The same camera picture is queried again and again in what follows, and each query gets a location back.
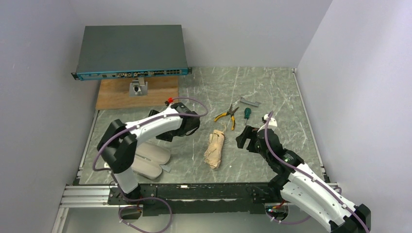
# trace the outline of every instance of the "gray marble surface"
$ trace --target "gray marble surface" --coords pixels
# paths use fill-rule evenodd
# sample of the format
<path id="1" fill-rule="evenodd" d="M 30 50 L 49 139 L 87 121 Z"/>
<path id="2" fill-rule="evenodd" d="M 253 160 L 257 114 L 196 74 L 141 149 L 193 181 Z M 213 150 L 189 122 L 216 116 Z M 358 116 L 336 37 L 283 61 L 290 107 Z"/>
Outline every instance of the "gray marble surface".
<path id="1" fill-rule="evenodd" d="M 168 166 L 170 173 L 163 173 L 155 180 L 138 174 L 141 183 L 212 183 L 212 182 L 267 182 L 276 174 L 263 158 L 246 149 L 238 149 L 235 138 L 244 128 L 243 111 L 252 109 L 248 125 L 260 127 L 261 117 L 271 110 L 278 123 L 275 133 L 279 135 L 284 147 L 295 151 L 320 176 L 321 168 L 316 153 L 309 124 L 299 97 L 297 86 L 290 68 L 265 67 L 196 67 L 193 74 L 179 78 L 179 95 L 194 97 L 202 101 L 209 114 L 201 118 L 200 128 L 191 136 L 175 137 L 173 142 L 156 139 L 150 141 L 172 152 Z M 241 97 L 260 102 L 258 108 L 240 103 Z M 204 110 L 191 101 L 182 101 L 197 113 Z M 230 130 L 228 116 L 214 122 L 220 113 L 230 106 L 239 106 L 235 113 L 237 120 L 234 131 Z M 96 156 L 96 146 L 111 121 L 136 121 L 147 117 L 151 109 L 162 111 L 165 107 L 144 107 L 133 109 L 102 110 L 97 116 L 96 125 L 86 154 L 80 184 L 107 184 L 111 177 L 106 171 L 94 172 L 91 169 Z M 222 130 L 220 122 L 228 125 L 222 149 L 222 163 L 218 169 L 211 169 L 204 162 L 203 154 L 207 149 L 209 134 L 213 129 Z M 100 158 L 97 167 L 103 166 Z"/>

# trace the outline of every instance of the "gray metal tool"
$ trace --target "gray metal tool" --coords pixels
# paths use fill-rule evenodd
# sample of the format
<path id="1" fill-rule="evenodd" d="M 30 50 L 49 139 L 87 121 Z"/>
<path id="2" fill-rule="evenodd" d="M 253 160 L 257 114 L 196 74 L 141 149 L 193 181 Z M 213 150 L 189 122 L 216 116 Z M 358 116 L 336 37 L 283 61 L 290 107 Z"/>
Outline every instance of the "gray metal tool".
<path id="1" fill-rule="evenodd" d="M 259 107 L 259 104 L 260 104 L 260 102 L 250 102 L 250 101 L 247 101 L 245 98 L 243 98 L 243 97 L 241 97 L 240 98 L 240 102 L 241 103 L 245 103 L 245 104 L 249 104 L 249 105 L 252 105 L 252 106 L 255 106 L 255 107 Z"/>

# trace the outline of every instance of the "white wall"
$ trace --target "white wall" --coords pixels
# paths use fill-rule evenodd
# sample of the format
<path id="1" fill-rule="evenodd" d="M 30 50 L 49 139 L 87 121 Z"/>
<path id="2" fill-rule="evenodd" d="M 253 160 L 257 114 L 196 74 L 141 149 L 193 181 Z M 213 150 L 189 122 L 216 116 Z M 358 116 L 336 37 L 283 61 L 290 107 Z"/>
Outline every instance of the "white wall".
<path id="1" fill-rule="evenodd" d="M 70 1 L 86 25 L 182 24 L 189 66 L 258 67 L 296 67 L 331 3 L 331 0 Z"/>
<path id="2" fill-rule="evenodd" d="M 84 26 L 65 0 L 0 7 L 0 232 L 50 232 L 73 181 L 96 82 L 75 81 Z"/>
<path id="3" fill-rule="evenodd" d="M 373 233 L 412 232 L 411 22 L 407 0 L 334 0 L 298 66 L 326 170 Z"/>

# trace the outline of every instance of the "table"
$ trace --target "table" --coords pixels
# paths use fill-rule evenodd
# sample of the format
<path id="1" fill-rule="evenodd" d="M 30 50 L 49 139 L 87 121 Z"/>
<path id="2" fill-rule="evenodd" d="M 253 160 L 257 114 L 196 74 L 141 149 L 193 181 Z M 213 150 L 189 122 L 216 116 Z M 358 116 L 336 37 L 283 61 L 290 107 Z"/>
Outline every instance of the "table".
<path id="1" fill-rule="evenodd" d="M 179 77 L 179 95 L 202 101 L 209 108 L 209 114 L 201 118 L 200 128 L 191 136 L 175 137 L 172 142 L 151 139 L 150 142 L 168 148 L 172 152 L 167 164 L 172 170 L 155 180 L 138 174 L 140 183 L 249 183 L 268 182 L 276 174 L 263 158 L 246 149 L 238 149 L 235 138 L 244 129 L 243 111 L 252 109 L 248 125 L 260 127 L 263 115 L 274 111 L 279 135 L 284 147 L 293 150 L 310 168 L 321 177 L 322 168 L 312 137 L 308 119 L 291 68 L 287 67 L 195 67 L 193 73 Z M 258 108 L 240 103 L 241 97 L 258 101 Z M 204 110 L 189 100 L 182 102 L 197 113 Z M 234 131 L 231 121 L 224 117 L 218 122 L 213 119 L 228 110 L 230 103 L 239 106 L 235 113 L 237 120 Z M 132 109 L 100 110 L 92 131 L 83 164 L 79 184 L 109 184 L 112 181 L 107 171 L 94 172 L 92 162 L 97 154 L 96 146 L 110 122 L 136 121 L 148 116 L 151 109 L 162 111 L 165 107 L 142 107 Z M 222 150 L 222 163 L 218 169 L 211 169 L 204 162 L 209 134 L 214 129 L 222 130 L 220 122 L 228 125 Z M 99 158 L 97 167 L 103 167 Z"/>

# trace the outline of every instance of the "yellow handle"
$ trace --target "yellow handle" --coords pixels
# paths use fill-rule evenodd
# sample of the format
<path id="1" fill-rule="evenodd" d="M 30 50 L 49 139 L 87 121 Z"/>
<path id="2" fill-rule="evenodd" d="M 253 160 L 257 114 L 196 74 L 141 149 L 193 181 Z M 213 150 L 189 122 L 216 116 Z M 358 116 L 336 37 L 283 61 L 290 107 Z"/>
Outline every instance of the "yellow handle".
<path id="1" fill-rule="evenodd" d="M 232 116 L 231 118 L 233 121 L 232 130 L 235 130 L 235 116 Z"/>
<path id="2" fill-rule="evenodd" d="M 227 115 L 227 113 L 222 113 L 222 114 L 220 114 L 219 116 L 215 117 L 215 122 L 216 122 L 217 120 L 219 120 L 221 117 L 224 117 L 225 115 Z"/>

